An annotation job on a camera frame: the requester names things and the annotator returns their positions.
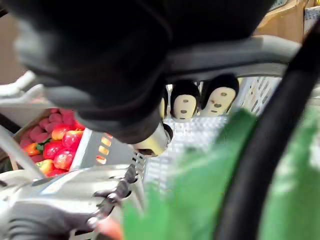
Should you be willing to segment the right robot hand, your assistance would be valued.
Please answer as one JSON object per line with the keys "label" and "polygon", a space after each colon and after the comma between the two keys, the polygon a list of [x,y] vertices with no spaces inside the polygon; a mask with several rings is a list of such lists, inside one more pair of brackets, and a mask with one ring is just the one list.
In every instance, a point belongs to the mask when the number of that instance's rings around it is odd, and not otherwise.
{"label": "right robot hand", "polygon": [[5,0],[19,62],[56,106],[137,145],[161,126],[170,51],[243,40],[271,0]]}

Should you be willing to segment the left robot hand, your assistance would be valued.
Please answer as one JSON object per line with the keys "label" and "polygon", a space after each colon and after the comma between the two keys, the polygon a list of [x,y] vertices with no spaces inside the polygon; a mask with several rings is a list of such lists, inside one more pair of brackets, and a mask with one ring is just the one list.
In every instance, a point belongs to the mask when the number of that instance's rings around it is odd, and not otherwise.
{"label": "left robot hand", "polygon": [[52,228],[58,240],[101,240],[96,220],[123,221],[124,205],[144,211],[141,176],[130,164],[94,166],[37,180],[26,170],[0,175],[0,237],[8,240],[19,219]]}

